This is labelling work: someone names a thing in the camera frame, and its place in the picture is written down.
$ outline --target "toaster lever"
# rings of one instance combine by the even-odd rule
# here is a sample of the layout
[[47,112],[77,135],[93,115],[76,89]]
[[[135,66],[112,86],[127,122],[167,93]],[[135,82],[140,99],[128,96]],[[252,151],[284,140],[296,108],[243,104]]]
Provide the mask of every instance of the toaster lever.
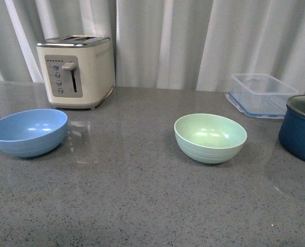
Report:
[[76,64],[73,63],[73,62],[65,63],[65,64],[62,66],[62,69],[63,69],[63,70],[74,70],[75,68],[76,68]]

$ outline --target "cream toaster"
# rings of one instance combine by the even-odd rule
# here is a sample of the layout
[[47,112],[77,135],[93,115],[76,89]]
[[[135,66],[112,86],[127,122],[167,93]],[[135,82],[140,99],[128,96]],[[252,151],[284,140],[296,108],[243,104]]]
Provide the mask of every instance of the cream toaster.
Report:
[[115,84],[109,37],[66,36],[37,44],[49,102],[59,108],[94,109]]

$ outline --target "toaster base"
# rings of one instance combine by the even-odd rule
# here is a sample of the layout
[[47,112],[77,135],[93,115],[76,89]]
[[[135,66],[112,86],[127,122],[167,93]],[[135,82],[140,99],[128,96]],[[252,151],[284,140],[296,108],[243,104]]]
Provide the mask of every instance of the toaster base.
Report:
[[93,103],[89,104],[62,104],[62,103],[55,103],[55,102],[49,102],[51,105],[55,106],[56,108],[66,108],[66,109],[91,109],[94,110],[98,105],[102,103],[106,98],[109,97],[109,95],[113,91],[113,86],[110,88],[110,90],[106,93],[106,95]]

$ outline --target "mint green bowl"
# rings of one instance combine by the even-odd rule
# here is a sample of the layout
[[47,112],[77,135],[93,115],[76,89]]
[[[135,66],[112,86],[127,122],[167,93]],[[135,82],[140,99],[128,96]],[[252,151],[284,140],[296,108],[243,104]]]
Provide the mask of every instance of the mint green bowl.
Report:
[[208,164],[225,162],[234,157],[247,139],[237,122],[218,115],[191,114],[174,123],[180,149],[190,158]]

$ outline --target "pot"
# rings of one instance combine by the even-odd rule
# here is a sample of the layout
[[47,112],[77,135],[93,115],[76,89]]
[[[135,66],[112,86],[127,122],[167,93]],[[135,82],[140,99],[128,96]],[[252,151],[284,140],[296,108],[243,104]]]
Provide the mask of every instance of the pot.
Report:
[[279,141],[288,152],[305,161],[305,95],[289,98],[286,107]]

